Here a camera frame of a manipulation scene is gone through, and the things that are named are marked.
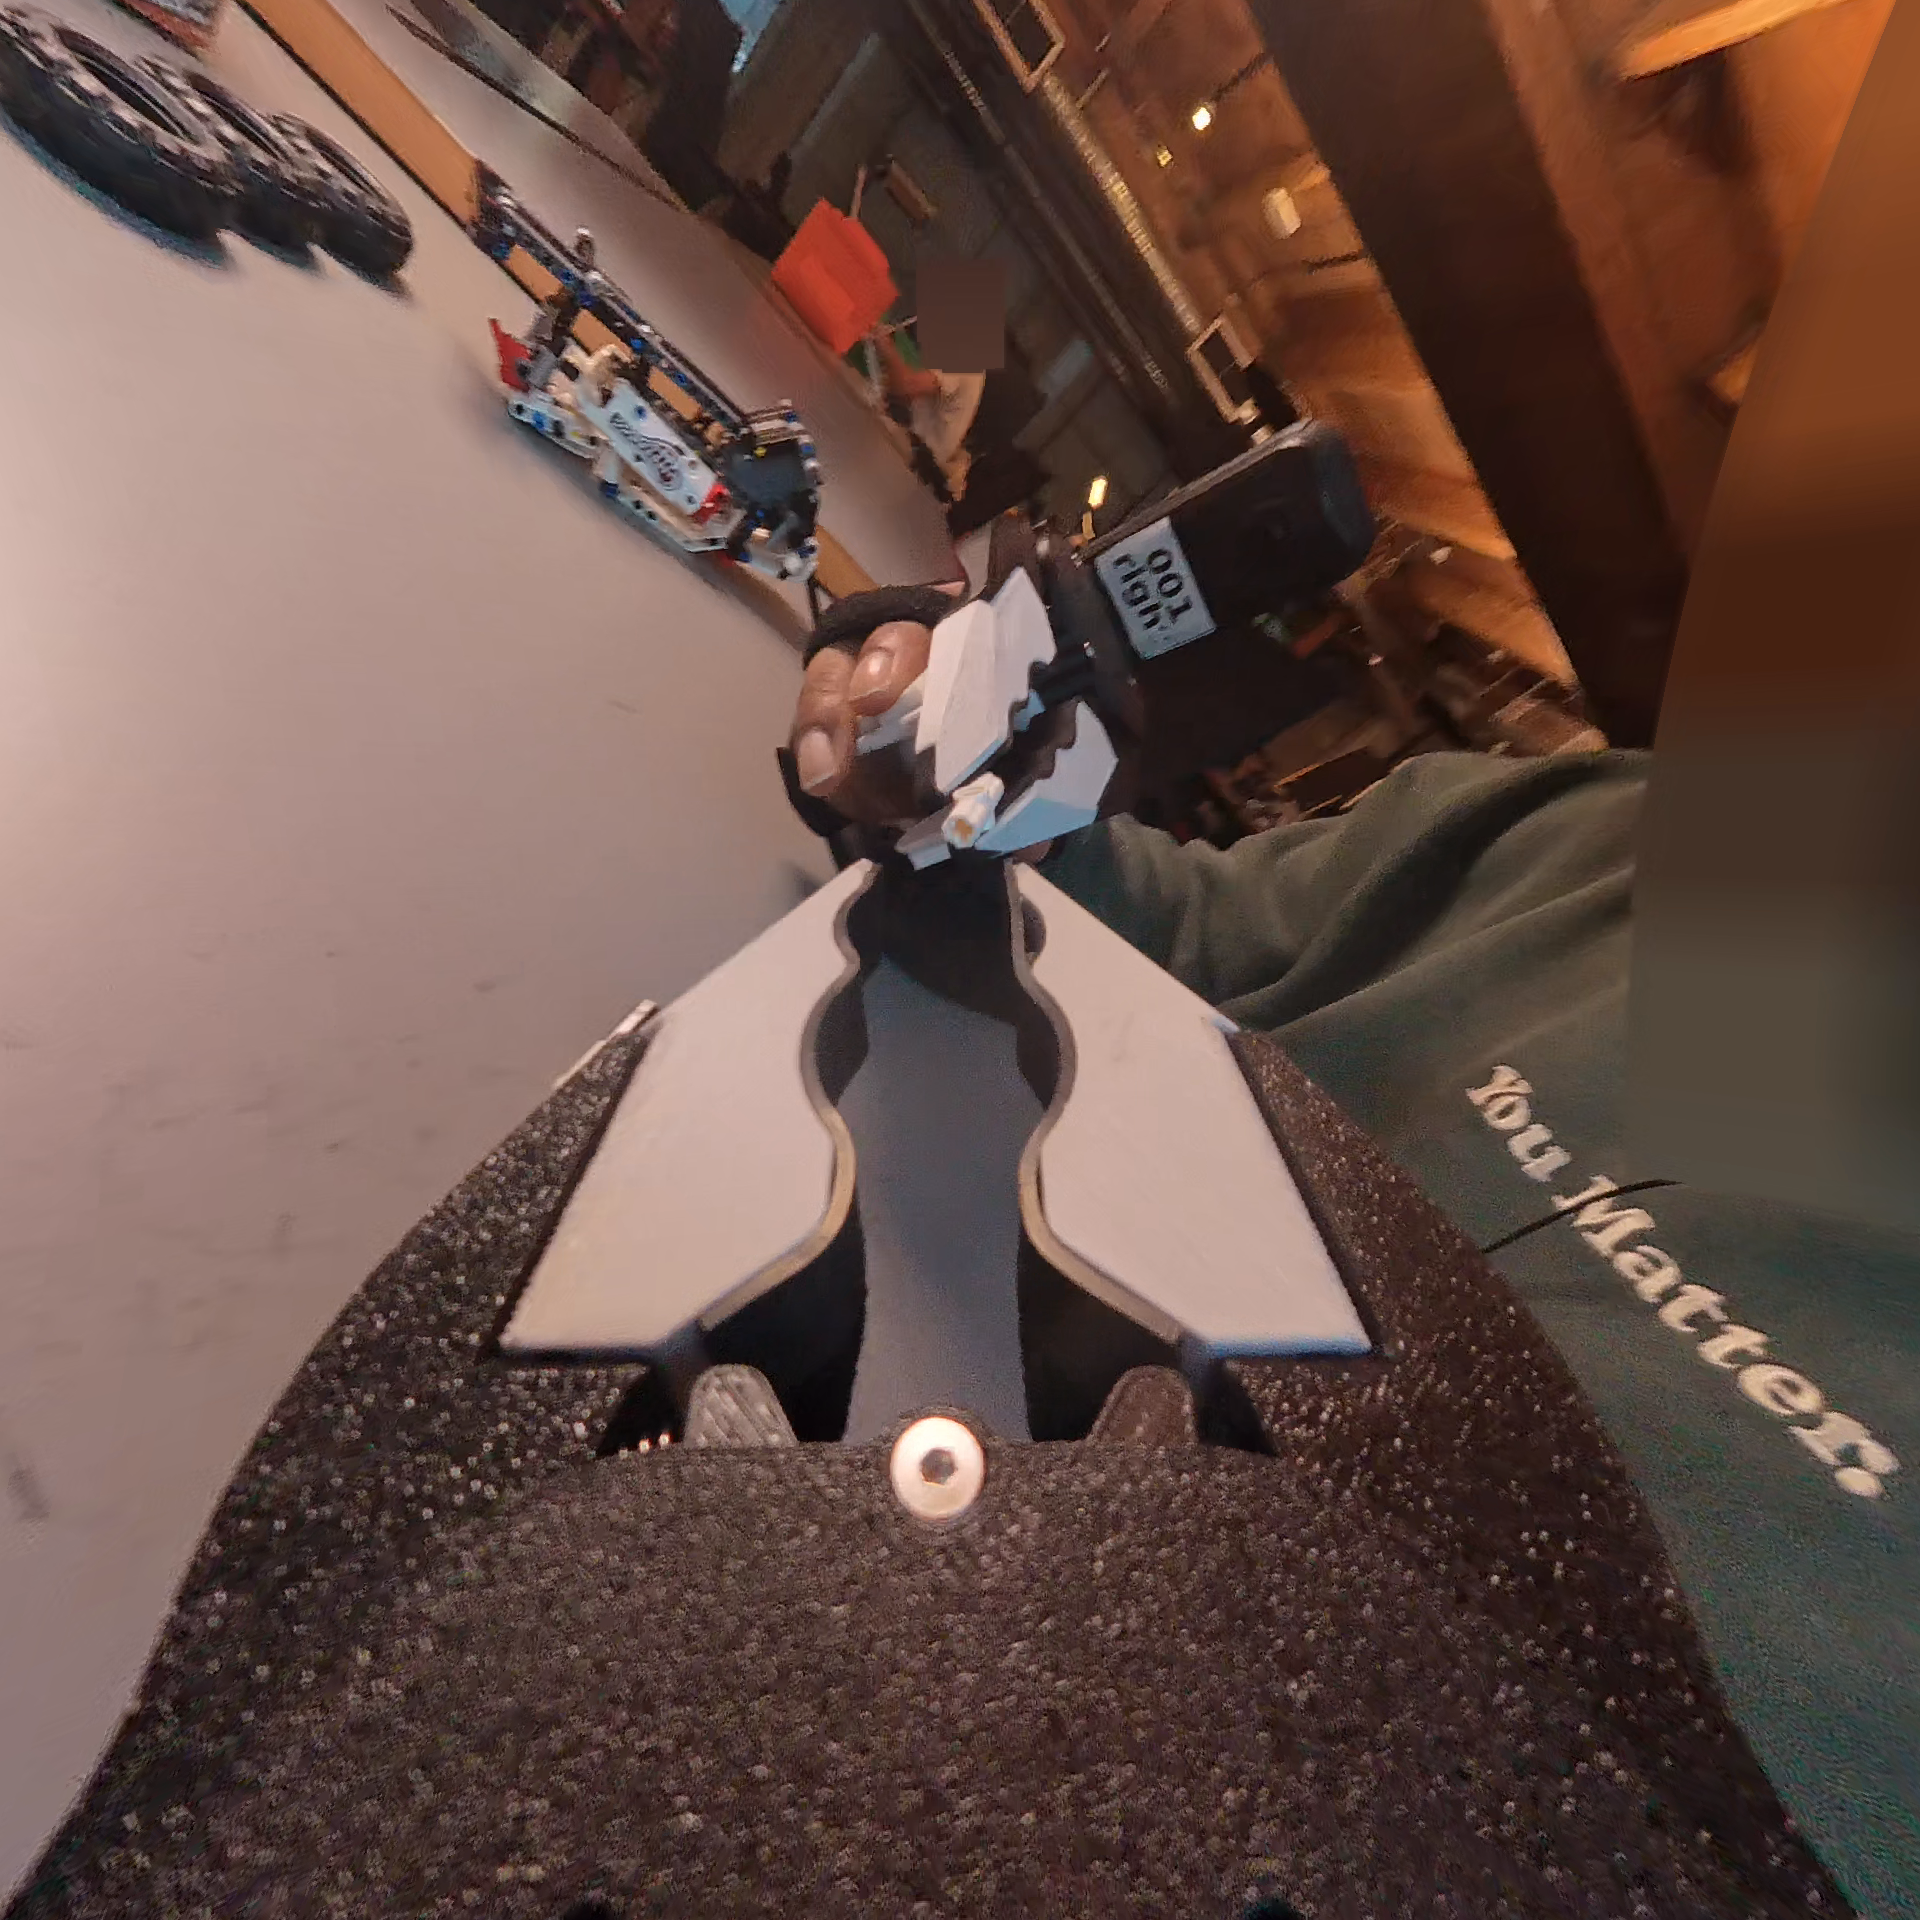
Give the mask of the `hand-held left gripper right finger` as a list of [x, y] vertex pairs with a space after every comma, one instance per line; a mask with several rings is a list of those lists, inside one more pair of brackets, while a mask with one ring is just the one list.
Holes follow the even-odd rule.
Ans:
[[1173, 1349], [1360, 1358], [1371, 1335], [1232, 1040], [1239, 1025], [1034, 869], [1016, 869], [1016, 977], [1061, 1049], [1021, 1149], [1021, 1207], [1070, 1284]]

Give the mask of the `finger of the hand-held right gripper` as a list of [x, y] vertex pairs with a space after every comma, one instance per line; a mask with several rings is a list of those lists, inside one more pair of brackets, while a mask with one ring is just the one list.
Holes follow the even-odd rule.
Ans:
[[962, 855], [1040, 855], [1061, 835], [1089, 829], [1102, 816], [1108, 788], [1116, 776], [1116, 747], [1098, 711], [1043, 711], [1040, 723], [1018, 732], [1004, 756], [991, 759], [967, 780], [979, 773], [1004, 780], [996, 825], [969, 854], [950, 848], [940, 822], [955, 790], [943, 795], [930, 816], [900, 832], [900, 859], [914, 873]]
[[881, 717], [861, 720], [856, 756], [911, 747], [930, 759], [930, 783], [955, 795], [1016, 736], [1031, 701], [1031, 671], [1056, 661], [1043, 587], [1016, 567], [991, 597], [950, 610], [930, 632], [919, 681]]

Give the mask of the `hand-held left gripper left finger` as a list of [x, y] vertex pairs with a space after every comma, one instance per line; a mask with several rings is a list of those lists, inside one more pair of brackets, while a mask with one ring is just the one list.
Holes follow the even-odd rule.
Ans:
[[831, 1252], [856, 1152], [821, 1067], [858, 979], [856, 862], [646, 1029], [506, 1326], [504, 1357], [691, 1364], [754, 1300]]

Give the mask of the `white spotted toy panel assembly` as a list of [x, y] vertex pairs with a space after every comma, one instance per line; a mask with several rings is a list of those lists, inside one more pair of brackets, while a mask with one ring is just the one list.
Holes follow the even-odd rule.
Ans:
[[611, 1044], [628, 1042], [629, 1036], [637, 1036], [649, 1018], [660, 1016], [660, 1004], [655, 1000], [641, 1000], [634, 1008], [628, 1008], [593, 1044], [587, 1044], [556, 1082], [553, 1092], [568, 1087], [570, 1082], [577, 1082]]

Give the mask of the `person's right forearm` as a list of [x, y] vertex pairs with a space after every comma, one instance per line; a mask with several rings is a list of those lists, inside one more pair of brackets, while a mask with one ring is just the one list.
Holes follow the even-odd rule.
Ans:
[[1040, 876], [1218, 1013], [1277, 1029], [1400, 965], [1503, 832], [1512, 773], [1500, 759], [1414, 759], [1345, 813], [1229, 848], [1108, 821]]

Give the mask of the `person's right hand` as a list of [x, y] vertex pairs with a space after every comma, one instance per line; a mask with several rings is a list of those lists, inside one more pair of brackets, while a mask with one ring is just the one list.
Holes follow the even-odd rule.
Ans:
[[858, 723], [877, 720], [925, 673], [930, 628], [919, 616], [868, 620], [812, 646], [779, 751], [786, 795], [816, 832], [906, 829], [919, 813], [919, 773], [894, 747], [861, 756]]

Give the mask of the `partly built toy vehicle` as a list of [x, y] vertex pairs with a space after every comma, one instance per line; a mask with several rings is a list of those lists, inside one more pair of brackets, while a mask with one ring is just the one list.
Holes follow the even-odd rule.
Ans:
[[795, 406], [728, 399], [601, 271], [587, 230], [557, 239], [487, 163], [472, 184], [481, 253], [524, 253], [553, 279], [524, 333], [489, 325], [506, 411], [678, 551], [812, 584], [823, 464]]

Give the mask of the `orange crate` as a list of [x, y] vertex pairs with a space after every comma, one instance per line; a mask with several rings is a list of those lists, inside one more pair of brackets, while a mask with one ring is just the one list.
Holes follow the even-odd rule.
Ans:
[[833, 357], [853, 354], [897, 303], [888, 255], [861, 218], [825, 201], [776, 255], [770, 286]]

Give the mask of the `black toy tyre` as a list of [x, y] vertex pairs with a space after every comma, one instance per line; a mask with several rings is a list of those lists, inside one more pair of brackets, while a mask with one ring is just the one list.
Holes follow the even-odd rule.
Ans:
[[372, 280], [395, 280], [416, 249], [395, 195], [337, 139], [297, 115], [272, 115], [269, 129], [303, 171], [319, 249]]
[[123, 56], [24, 6], [4, 10], [4, 115], [88, 188], [157, 230], [219, 239], [233, 218], [223, 143]]
[[242, 234], [277, 253], [319, 245], [315, 181], [285, 133], [204, 70], [148, 56], [137, 59], [137, 73], [154, 80], [223, 153], [229, 171], [229, 212]]

